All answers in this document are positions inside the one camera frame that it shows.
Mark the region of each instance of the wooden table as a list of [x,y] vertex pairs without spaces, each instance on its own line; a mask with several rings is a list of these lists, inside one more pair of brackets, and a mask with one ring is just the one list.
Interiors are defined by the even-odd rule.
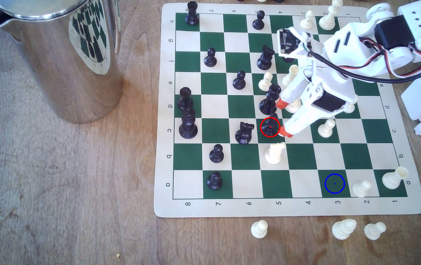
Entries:
[[[120,1],[124,94],[113,112],[92,123],[57,118],[11,37],[0,31],[0,264],[421,264],[421,214],[268,217],[264,239],[249,232],[258,218],[155,215],[160,18],[165,2],[170,1]],[[393,10],[406,4],[388,2]],[[376,3],[344,2],[364,7]],[[417,122],[408,118],[400,99],[407,85],[394,88],[421,181],[421,137],[415,135]],[[331,226],[347,217],[358,221],[358,229],[348,240],[337,240]],[[371,241],[359,228],[378,221],[387,231]]]

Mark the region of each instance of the red circle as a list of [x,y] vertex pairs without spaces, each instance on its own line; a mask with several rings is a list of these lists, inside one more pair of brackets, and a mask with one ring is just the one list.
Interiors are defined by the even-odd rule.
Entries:
[[[265,122],[265,120],[267,120],[267,119],[275,119],[275,120],[276,120],[276,122],[277,122],[277,124],[279,124],[279,130],[278,130],[278,131],[277,131],[277,133],[276,133],[275,135],[273,135],[273,136],[267,136],[267,135],[263,132],[263,122]],[[273,118],[273,117],[267,117],[266,119],[264,119],[264,120],[261,122],[261,124],[259,125],[259,129],[261,130],[261,133],[262,133],[264,136],[271,138],[271,137],[274,137],[274,136],[276,136],[276,135],[278,135],[278,134],[279,134],[279,132],[281,131],[281,124],[279,123],[279,121],[278,121],[276,118]]]

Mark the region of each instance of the chessboard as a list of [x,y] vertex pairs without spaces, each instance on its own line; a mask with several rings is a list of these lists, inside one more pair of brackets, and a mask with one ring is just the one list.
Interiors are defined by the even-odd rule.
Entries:
[[[263,10],[265,26],[255,30],[252,21]],[[421,186],[403,127],[393,87],[386,83],[353,80],[359,100],[355,111],[336,115],[329,138],[317,132],[325,119],[292,138],[266,137],[260,125],[267,116],[258,109],[265,92],[258,82],[266,71],[256,66],[262,46],[277,52],[276,32],[294,26],[301,31],[305,12],[313,10],[308,32],[321,42],[350,22],[366,22],[367,9],[341,7],[336,26],[318,26],[328,6],[247,5],[199,3],[200,21],[190,26],[184,18],[187,3],[165,4],[161,22],[160,87],[155,168],[155,214],[161,217],[239,217],[301,215],[363,215],[421,213]],[[207,49],[216,51],[217,65],[207,67]],[[284,89],[283,77],[293,63],[275,54],[272,83]],[[232,81],[246,72],[246,86],[236,90]],[[191,89],[197,135],[180,136],[182,112],[179,91]],[[282,125],[291,113],[278,109]],[[249,144],[238,144],[240,122],[255,125]],[[275,165],[264,159],[271,143],[285,142],[282,160]],[[223,146],[224,159],[216,164],[209,153]],[[398,166],[409,171],[394,190],[382,176]],[[218,171],[219,190],[207,187]],[[369,180],[364,198],[353,195],[355,183]]]

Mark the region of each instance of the stainless steel pitcher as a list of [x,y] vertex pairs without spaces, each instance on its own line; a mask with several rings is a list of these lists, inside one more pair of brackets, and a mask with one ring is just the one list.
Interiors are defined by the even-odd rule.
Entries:
[[119,103],[117,0],[0,0],[0,28],[59,117],[93,121]]

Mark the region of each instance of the blue circle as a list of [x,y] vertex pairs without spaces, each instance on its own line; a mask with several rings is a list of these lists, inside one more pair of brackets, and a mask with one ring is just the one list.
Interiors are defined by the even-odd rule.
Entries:
[[[342,180],[343,180],[343,188],[340,190],[340,191],[338,191],[338,192],[332,192],[332,191],[330,191],[329,189],[328,189],[328,187],[327,187],[327,180],[328,180],[328,178],[330,177],[330,176],[333,176],[333,175],[338,175]],[[338,194],[338,193],[340,193],[340,192],[342,192],[343,190],[344,190],[344,186],[346,185],[346,182],[344,181],[344,178],[340,175],[340,174],[330,174],[330,175],[328,175],[328,177],[325,179],[325,189],[327,189],[328,190],[328,192],[329,193],[332,193],[332,194]]]

